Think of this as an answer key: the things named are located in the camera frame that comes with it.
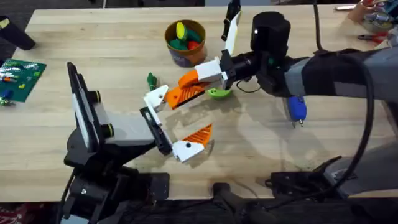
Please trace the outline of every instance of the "red scissors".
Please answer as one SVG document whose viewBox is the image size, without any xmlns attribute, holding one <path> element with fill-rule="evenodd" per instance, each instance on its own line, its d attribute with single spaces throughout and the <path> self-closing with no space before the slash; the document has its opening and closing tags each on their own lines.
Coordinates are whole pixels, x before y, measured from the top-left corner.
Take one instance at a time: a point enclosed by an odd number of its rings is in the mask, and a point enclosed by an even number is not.
<svg viewBox="0 0 398 224">
<path fill-rule="evenodd" d="M 374 35 L 359 35 L 358 39 L 359 40 L 370 40 L 377 44 L 380 44 L 387 37 L 387 34 L 388 34 L 387 32 L 383 32 L 383 33 L 378 33 L 378 34 L 374 34 Z"/>
</svg>

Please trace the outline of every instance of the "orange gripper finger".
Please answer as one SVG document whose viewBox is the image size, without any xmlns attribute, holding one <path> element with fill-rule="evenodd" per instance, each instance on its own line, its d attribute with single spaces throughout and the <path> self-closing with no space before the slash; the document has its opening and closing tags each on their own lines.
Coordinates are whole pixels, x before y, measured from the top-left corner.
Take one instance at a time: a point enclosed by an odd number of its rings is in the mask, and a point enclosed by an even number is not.
<svg viewBox="0 0 398 224">
<path fill-rule="evenodd" d="M 193 69 L 180 78 L 180 80 L 178 81 L 178 86 L 180 88 L 186 88 L 188 86 L 192 86 L 197 83 L 199 83 L 198 73 L 196 69 Z"/>
<path fill-rule="evenodd" d="M 211 137 L 212 127 L 213 127 L 212 124 L 210 124 L 210 125 L 202 128 L 201 130 L 189 135 L 188 137 L 183 139 L 183 141 L 200 143 L 206 147 L 206 145 Z"/>
<path fill-rule="evenodd" d="M 165 96 L 166 102 L 170 105 L 170 107 L 174 110 L 184 103 L 189 102 L 190 100 L 195 99 L 196 97 L 205 93 L 205 86 L 209 83 L 200 83 L 198 85 L 180 88 L 175 87 L 174 89 L 168 91 Z"/>
</svg>

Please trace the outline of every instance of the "green object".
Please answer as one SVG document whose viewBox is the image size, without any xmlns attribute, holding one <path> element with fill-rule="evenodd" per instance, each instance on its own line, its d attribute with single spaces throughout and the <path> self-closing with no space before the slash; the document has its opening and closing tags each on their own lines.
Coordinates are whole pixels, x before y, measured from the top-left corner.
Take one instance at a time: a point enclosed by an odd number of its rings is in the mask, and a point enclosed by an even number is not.
<svg viewBox="0 0 398 224">
<path fill-rule="evenodd" d="M 170 41 L 170 46 L 177 50 L 188 50 L 187 43 L 178 39 Z"/>
<path fill-rule="evenodd" d="M 11 101 L 0 97 L 0 106 L 10 106 L 10 105 L 12 105 Z"/>
<path fill-rule="evenodd" d="M 188 35 L 188 37 L 187 37 L 188 40 L 193 40 L 193 41 L 197 42 L 198 44 L 201 43 L 202 39 L 201 39 L 200 35 L 197 34 L 195 31 L 193 31 L 191 29 L 187 29 L 187 33 L 188 33 L 187 34 Z"/>
<path fill-rule="evenodd" d="M 222 99 L 231 94 L 232 90 L 218 90 L 216 88 L 212 88 L 207 90 L 207 93 L 213 98 L 213 99 Z"/>
<path fill-rule="evenodd" d="M 182 41 L 187 41 L 188 32 L 182 22 L 177 23 L 177 26 L 175 27 L 175 33 L 178 39 Z"/>
<path fill-rule="evenodd" d="M 7 59 L 0 67 L 0 76 L 13 75 L 18 78 L 15 78 L 16 83 L 0 82 L 0 92 L 11 90 L 11 101 L 25 102 L 45 67 L 42 63 Z"/>
<path fill-rule="evenodd" d="M 157 78 L 152 74 L 152 72 L 149 72 L 148 77 L 147 77 L 147 83 L 149 85 L 149 90 L 155 90 L 157 87 Z"/>
</svg>

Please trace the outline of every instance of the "green toy piece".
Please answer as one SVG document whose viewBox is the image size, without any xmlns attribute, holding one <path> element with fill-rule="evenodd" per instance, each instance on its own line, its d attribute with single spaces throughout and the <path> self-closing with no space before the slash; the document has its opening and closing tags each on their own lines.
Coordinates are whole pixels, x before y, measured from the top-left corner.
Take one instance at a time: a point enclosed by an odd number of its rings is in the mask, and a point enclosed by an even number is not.
<svg viewBox="0 0 398 224">
<path fill-rule="evenodd" d="M 209 94 L 213 99 L 219 100 L 225 98 L 231 94 L 232 90 L 218 90 L 216 88 L 212 88 L 207 90 L 207 94 Z"/>
<path fill-rule="evenodd" d="M 178 39 L 170 41 L 169 44 L 170 46 L 172 46 L 172 48 L 175 48 L 177 50 L 188 50 L 187 43 Z"/>
<path fill-rule="evenodd" d="M 202 39 L 200 35 L 198 35 L 195 31 L 191 29 L 187 29 L 182 22 L 178 22 L 177 26 L 175 28 L 175 32 L 177 35 L 177 38 L 181 41 L 186 42 L 187 40 L 193 40 L 200 44 L 202 42 Z"/>
<path fill-rule="evenodd" d="M 12 103 L 11 103 L 11 101 L 0 97 L 0 105 L 1 106 L 11 106 Z"/>
<path fill-rule="evenodd" d="M 200 35 L 197 34 L 195 31 L 187 29 L 187 33 L 188 33 L 187 34 L 188 35 L 188 37 L 187 37 L 188 40 L 193 40 L 193 41 L 195 41 L 195 42 L 197 42 L 199 44 L 202 42 L 202 39 L 201 39 Z"/>
<path fill-rule="evenodd" d="M 148 77 L 147 77 L 147 83 L 149 85 L 149 90 L 155 90 L 157 87 L 157 78 L 152 74 L 152 72 L 149 72 Z"/>
</svg>

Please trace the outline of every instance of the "green circuit board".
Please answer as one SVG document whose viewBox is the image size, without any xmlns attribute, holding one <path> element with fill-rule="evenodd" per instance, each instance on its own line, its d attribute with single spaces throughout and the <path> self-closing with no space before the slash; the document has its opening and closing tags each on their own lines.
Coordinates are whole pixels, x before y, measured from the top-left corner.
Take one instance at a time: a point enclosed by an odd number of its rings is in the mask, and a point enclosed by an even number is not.
<svg viewBox="0 0 398 224">
<path fill-rule="evenodd" d="M 0 81 L 0 94 L 11 90 L 11 101 L 25 102 L 45 67 L 42 63 L 7 59 L 0 67 L 0 78 L 10 77 L 13 82 Z"/>
</svg>

